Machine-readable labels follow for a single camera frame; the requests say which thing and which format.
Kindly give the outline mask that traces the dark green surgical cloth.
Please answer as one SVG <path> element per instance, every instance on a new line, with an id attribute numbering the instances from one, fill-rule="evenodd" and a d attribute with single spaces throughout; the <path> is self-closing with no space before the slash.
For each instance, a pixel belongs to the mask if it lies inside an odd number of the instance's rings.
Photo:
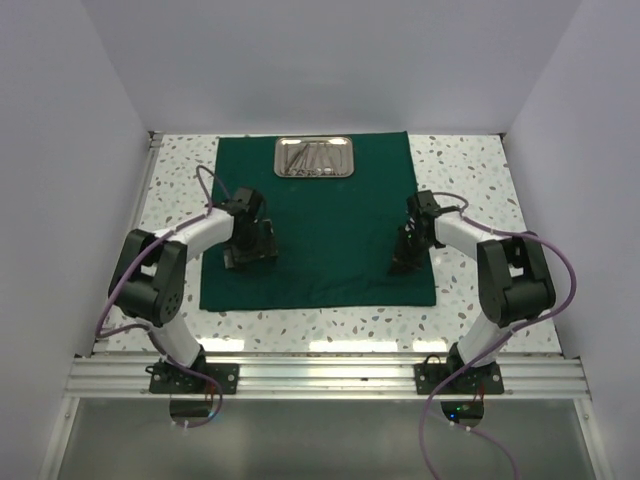
<path id="1" fill-rule="evenodd" d="M 228 269 L 223 248 L 203 254 L 200 301 L 209 312 L 436 303 L 432 266 L 388 270 L 406 200 L 417 187 L 405 132 L 354 134 L 355 171 L 289 179 L 274 171 L 273 137 L 220 140 L 215 172 L 226 187 L 264 195 L 278 256 Z"/>

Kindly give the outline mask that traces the steel instrument tray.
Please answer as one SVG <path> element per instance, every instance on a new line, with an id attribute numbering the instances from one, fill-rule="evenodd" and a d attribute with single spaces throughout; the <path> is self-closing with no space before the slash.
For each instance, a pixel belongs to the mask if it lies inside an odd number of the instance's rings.
<path id="1" fill-rule="evenodd" d="M 347 136 L 288 136 L 276 140 L 274 173 L 281 178 L 340 179 L 355 172 Z"/>

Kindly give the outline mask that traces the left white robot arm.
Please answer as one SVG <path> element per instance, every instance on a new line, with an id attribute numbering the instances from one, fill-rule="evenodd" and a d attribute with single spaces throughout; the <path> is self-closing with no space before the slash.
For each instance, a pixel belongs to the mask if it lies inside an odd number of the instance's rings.
<path id="1" fill-rule="evenodd" d="M 265 197 L 242 187 L 181 224 L 156 232 L 135 229 L 125 238 L 107 306 L 118 307 L 148 332 L 163 359 L 176 364 L 172 379 L 185 392 L 201 390 L 208 379 L 199 362 L 203 347 L 180 316 L 187 264 L 217 245 L 227 270 L 275 259 L 273 224 L 265 210 Z"/>

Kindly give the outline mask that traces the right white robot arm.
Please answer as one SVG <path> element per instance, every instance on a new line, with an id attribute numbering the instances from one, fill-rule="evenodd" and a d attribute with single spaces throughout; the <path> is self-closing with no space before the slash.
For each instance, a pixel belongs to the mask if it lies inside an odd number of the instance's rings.
<path id="1" fill-rule="evenodd" d="M 556 302 L 556 291 L 542 245 L 528 232 L 499 233 L 478 226 L 461 206 L 440 205 L 435 193 L 409 196 L 407 221 L 398 231 L 389 273 L 414 273 L 432 249 L 451 247 L 476 264 L 480 313 L 447 355 L 445 379 L 451 389 L 468 392 L 481 380 L 518 326 L 538 319 Z"/>

